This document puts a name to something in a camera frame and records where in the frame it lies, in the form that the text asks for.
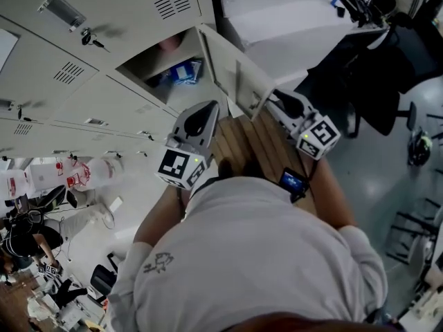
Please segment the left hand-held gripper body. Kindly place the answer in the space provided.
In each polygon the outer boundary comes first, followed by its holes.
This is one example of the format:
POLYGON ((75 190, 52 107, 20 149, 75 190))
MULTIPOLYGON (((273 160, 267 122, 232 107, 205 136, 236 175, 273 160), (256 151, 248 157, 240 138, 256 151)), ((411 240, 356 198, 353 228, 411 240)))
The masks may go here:
POLYGON ((185 139, 169 134, 161 148, 161 161, 155 175, 168 185, 191 190, 210 166, 212 139, 213 136, 185 139))

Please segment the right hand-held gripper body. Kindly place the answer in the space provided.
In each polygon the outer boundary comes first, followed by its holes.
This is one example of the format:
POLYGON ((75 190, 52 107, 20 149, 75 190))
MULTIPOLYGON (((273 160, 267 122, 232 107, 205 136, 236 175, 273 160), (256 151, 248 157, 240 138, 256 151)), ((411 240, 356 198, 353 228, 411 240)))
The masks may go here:
POLYGON ((296 116, 287 117, 287 140, 297 150, 314 160, 326 155, 341 137, 332 120, 316 109, 305 109, 296 116))

